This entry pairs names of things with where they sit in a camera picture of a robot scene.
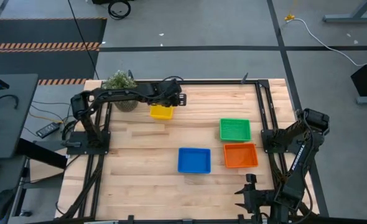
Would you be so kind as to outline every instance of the concrete floor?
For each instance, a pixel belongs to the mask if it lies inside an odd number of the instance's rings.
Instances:
[[[293,13],[328,45],[367,45],[367,24],[322,22],[324,14],[349,13],[360,2],[299,1]],[[318,45],[303,24],[284,24],[291,0],[273,3],[286,46]],[[77,17],[107,17],[104,8],[85,0],[72,0],[72,5]],[[132,13],[126,19],[108,20],[102,47],[277,45],[264,0],[135,0],[131,5]],[[1,17],[55,18],[71,14],[66,0],[9,0]],[[346,53],[358,63],[367,62],[365,51]],[[359,68],[335,52],[288,52],[288,56],[302,107],[331,117],[330,134],[316,158],[329,214],[367,219],[367,106],[355,103],[357,93],[350,79]],[[131,69],[136,78],[241,78],[246,72],[249,78],[286,78],[280,52],[274,51],[100,52],[96,68],[100,78],[119,69]],[[35,99],[68,102],[67,96],[81,89],[80,85],[39,86]],[[64,105],[38,107],[63,117],[67,113]],[[28,118],[26,127],[35,131],[47,123]],[[39,140],[27,131],[22,136]],[[50,139],[59,137],[56,134]],[[13,218],[10,223],[53,218],[59,190],[30,191],[24,208],[34,215]],[[47,198],[39,205],[36,198],[42,194]]]

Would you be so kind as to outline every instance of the white cable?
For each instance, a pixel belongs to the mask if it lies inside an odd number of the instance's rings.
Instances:
[[[339,53],[339,54],[341,54],[341,55],[343,55],[344,57],[346,57],[348,60],[350,60],[351,62],[352,62],[352,64],[354,64],[354,65],[356,65],[356,66],[359,66],[359,67],[361,67],[361,66],[363,66],[363,65],[367,65],[367,63],[364,63],[364,64],[361,64],[361,65],[358,65],[357,63],[355,63],[348,55],[346,55],[346,54],[344,54],[343,52],[341,52],[341,51],[339,51],[339,50],[336,50],[336,49],[333,49],[333,48],[331,48],[331,47],[328,47],[327,45],[325,45],[322,41],[320,41],[316,36],[314,36],[311,32],[310,32],[310,30],[309,30],[309,28],[308,28],[308,26],[307,26],[307,24],[305,23],[305,21],[303,21],[302,19],[291,19],[291,20],[289,20],[289,21],[287,21],[287,23],[289,23],[289,22],[291,22],[291,21],[301,21],[304,25],[305,25],[305,28],[307,28],[307,31],[308,31],[308,33],[313,37],[313,38],[315,38],[315,40],[317,40],[320,44],[322,44],[323,46],[325,46],[328,50],[332,50],[332,51],[334,51],[334,52],[337,52],[337,53]]]

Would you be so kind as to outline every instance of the computer mouse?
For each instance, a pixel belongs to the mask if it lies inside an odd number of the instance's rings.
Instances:
[[[0,192],[0,220],[2,220],[15,198],[14,189],[7,189]]]

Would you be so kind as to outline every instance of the plant pot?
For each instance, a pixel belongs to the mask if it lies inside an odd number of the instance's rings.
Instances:
[[[130,112],[133,111],[138,106],[138,101],[136,100],[128,100],[128,101],[119,101],[114,102],[114,105],[122,112]]]

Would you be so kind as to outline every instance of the wooden table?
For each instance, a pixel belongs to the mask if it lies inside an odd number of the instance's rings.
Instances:
[[[278,125],[286,128],[295,122],[286,82],[271,79],[269,84]],[[101,81],[87,81],[84,89],[92,90],[100,85]],[[169,121],[151,118],[149,107],[144,103],[130,113],[120,112],[113,106],[110,152],[103,166],[97,220],[127,220],[128,215],[134,215],[136,220],[236,219],[238,214],[250,218],[251,214],[235,205],[243,203],[243,195],[234,193],[246,183],[245,174],[257,175],[257,189],[273,189],[269,161],[262,149],[262,123],[255,86],[182,85],[182,89],[187,94],[187,105],[176,108]],[[264,91],[262,95],[271,128]],[[220,118],[251,121],[258,167],[225,167]],[[178,173],[180,147],[211,149],[211,173]],[[294,155],[285,156],[290,167]],[[69,208],[83,187],[87,157],[81,156],[65,172],[58,202],[61,211]],[[309,175],[306,179],[314,200],[313,211],[318,213]],[[89,215],[91,200],[90,192],[85,215]],[[307,194],[304,202],[309,207]],[[269,207],[261,207],[261,210],[269,213]]]

